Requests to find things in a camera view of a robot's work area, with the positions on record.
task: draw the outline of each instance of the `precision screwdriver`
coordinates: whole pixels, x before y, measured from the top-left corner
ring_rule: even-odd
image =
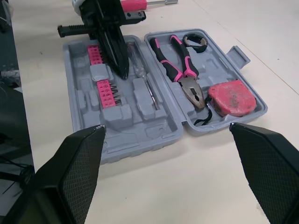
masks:
[[[157,4],[177,4],[178,0],[160,0],[160,1],[146,1],[146,0],[121,0],[121,6],[124,12],[142,11],[150,5]]]
[[[143,78],[145,85],[149,91],[150,97],[152,98],[153,102],[154,102],[154,106],[156,108],[156,110],[160,110],[160,107],[158,105],[158,102],[156,101],[153,91],[150,87],[150,84],[146,78],[146,70],[142,64],[142,61],[140,60],[140,55],[137,52],[137,49],[135,48],[135,45],[133,43],[128,43],[128,56],[131,59],[132,63],[133,63],[133,68],[135,71],[135,74],[139,77],[139,78]]]

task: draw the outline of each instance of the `gray plastic case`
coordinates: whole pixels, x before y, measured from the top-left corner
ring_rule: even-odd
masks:
[[[211,121],[205,126],[193,125],[196,119],[207,117],[207,109],[201,112],[195,110],[179,83],[171,82],[166,76],[165,68],[158,62],[149,44],[149,40],[156,37],[166,58],[181,69],[181,61],[169,38],[175,34],[182,39],[187,33],[204,36],[208,41],[203,53],[197,54],[194,49],[188,48],[192,62],[199,70],[197,82],[205,97],[210,86],[240,79],[256,98],[256,108],[251,114],[240,118],[230,115],[221,117],[211,107]],[[250,60],[237,46],[225,55],[210,36],[200,29],[151,33],[144,40],[142,42],[132,35],[125,36],[125,41],[134,42],[140,52],[147,80],[160,110],[155,109],[145,82],[135,74],[131,61],[128,79],[122,80],[105,64],[90,65],[87,46],[96,41],[72,41],[64,45],[73,130],[106,125],[101,163],[118,161],[170,145],[183,135],[183,126],[192,135],[200,136],[228,127],[231,122],[250,122],[267,112],[267,105],[239,72]],[[121,105],[101,108],[96,85],[96,81],[101,79],[109,79],[117,85]]]

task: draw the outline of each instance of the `pink screwdriver handle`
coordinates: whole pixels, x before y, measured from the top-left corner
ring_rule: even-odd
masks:
[[[146,0],[121,0],[121,6],[124,12],[145,10],[147,5]]]

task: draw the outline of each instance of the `black strap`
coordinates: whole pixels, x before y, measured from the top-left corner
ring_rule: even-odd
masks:
[[[209,110],[209,114],[207,116],[206,119],[197,119],[195,122],[194,122],[194,125],[196,126],[199,122],[204,122],[202,123],[200,126],[203,126],[203,125],[206,125],[211,119],[212,119],[212,110],[210,109],[209,105],[207,104],[209,101],[211,101],[212,98],[210,98],[209,96],[207,96],[207,98],[205,99],[205,104],[206,104],[206,107],[207,109]]]
[[[200,46],[198,45],[191,45],[188,43],[188,41],[192,41],[195,43],[200,44]],[[186,34],[183,38],[183,43],[185,45],[185,47],[191,47],[193,48],[197,53],[202,53],[206,50],[207,48],[207,41],[204,37],[199,36],[197,34]]]

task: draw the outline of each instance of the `table surface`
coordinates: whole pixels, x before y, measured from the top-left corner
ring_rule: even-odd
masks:
[[[57,25],[80,24],[70,0],[11,0],[35,168],[72,133],[62,45]],[[299,2],[180,0],[148,9],[147,19],[122,27],[149,32],[201,28],[224,52],[238,45],[251,59],[242,74],[269,107],[251,122],[283,134],[299,148]],[[227,130],[188,133],[163,149],[100,167],[87,224],[268,223],[242,170]]]

